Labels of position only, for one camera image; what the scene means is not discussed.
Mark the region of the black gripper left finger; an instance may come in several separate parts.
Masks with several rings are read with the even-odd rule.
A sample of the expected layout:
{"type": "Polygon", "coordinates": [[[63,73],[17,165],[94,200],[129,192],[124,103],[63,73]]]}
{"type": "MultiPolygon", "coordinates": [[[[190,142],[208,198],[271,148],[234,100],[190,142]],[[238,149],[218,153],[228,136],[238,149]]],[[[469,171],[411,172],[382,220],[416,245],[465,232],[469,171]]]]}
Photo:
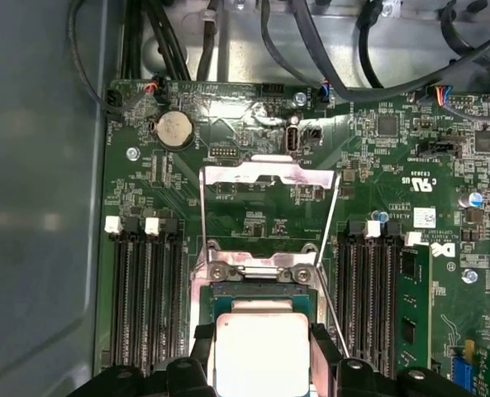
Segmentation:
{"type": "Polygon", "coordinates": [[[208,384],[208,359],[215,325],[196,327],[189,356],[172,360],[164,370],[143,375],[135,366],[112,366],[78,387],[72,396],[214,396],[208,384]]]}

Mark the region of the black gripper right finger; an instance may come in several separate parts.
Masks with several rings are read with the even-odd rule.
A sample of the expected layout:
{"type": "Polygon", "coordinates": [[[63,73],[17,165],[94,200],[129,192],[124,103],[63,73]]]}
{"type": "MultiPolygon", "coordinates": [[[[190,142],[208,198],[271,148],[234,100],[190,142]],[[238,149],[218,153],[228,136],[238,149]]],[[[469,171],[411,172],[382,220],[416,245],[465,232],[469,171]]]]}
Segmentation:
{"type": "Polygon", "coordinates": [[[454,384],[426,368],[407,367],[388,378],[366,361],[344,358],[333,343],[325,326],[313,323],[310,338],[310,377],[319,396],[470,396],[454,384]]]}

